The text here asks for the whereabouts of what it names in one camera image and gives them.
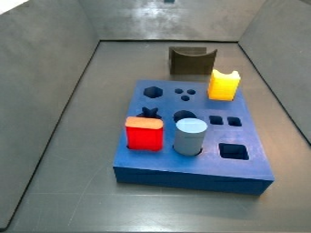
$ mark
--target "blue foam board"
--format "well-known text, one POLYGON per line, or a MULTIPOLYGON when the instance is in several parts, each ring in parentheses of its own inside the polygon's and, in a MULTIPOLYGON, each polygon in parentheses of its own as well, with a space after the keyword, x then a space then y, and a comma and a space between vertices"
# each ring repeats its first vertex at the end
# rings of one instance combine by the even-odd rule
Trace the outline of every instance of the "blue foam board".
POLYGON ((143 107, 158 108, 164 146, 158 152, 128 149, 123 128, 114 163, 118 182, 263 194, 275 177, 240 90, 226 102, 207 98, 204 83, 139 80, 127 117, 140 116, 143 107), (200 154, 188 157, 172 148, 175 120, 194 115, 208 130, 200 154))

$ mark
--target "circular hole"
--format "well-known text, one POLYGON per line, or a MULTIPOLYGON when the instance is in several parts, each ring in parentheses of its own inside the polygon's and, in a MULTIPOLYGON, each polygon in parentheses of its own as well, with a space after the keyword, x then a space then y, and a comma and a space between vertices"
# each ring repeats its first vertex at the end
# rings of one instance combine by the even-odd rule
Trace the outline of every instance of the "circular hole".
POLYGON ((190 100, 190 96, 182 96, 182 100, 183 101, 188 101, 190 100))
POLYGON ((190 90, 187 90, 187 93, 188 93, 190 95, 194 95, 194 94, 196 93, 196 91, 192 90, 192 89, 190 89, 190 90))
POLYGON ((195 113, 192 113, 190 111, 186 111, 186 110, 182 110, 182 111, 178 111, 174 114, 174 121, 175 121, 175 123, 178 123, 179 120, 186 119, 186 118, 196 118, 195 113))
POLYGON ((180 94, 183 92, 183 90, 180 88, 175 89, 175 93, 180 94))

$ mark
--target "yellow block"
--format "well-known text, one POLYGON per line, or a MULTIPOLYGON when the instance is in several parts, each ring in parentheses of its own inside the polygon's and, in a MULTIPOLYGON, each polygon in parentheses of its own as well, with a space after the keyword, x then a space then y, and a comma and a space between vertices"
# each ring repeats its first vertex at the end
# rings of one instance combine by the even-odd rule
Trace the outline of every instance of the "yellow block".
POLYGON ((223 74, 212 69, 210 76, 208 97, 215 100, 232 101, 236 94, 239 84, 239 73, 234 71, 231 74, 223 74))

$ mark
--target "white cylinder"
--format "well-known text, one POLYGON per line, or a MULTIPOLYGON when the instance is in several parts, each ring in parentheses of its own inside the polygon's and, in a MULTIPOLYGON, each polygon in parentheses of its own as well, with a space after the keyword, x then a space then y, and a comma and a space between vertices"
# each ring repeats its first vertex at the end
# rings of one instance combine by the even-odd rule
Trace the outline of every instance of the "white cylinder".
POLYGON ((199 154, 208 129, 207 123, 196 118, 184 118, 176 123, 174 149, 186 156, 199 154))

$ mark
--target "red cube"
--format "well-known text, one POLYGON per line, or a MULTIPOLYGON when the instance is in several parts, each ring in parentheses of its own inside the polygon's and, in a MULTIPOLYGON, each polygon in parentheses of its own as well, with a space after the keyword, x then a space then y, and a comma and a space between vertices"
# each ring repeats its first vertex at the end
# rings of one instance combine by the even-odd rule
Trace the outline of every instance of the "red cube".
POLYGON ((163 147, 163 121, 130 116, 126 121, 128 148, 158 151, 163 147))

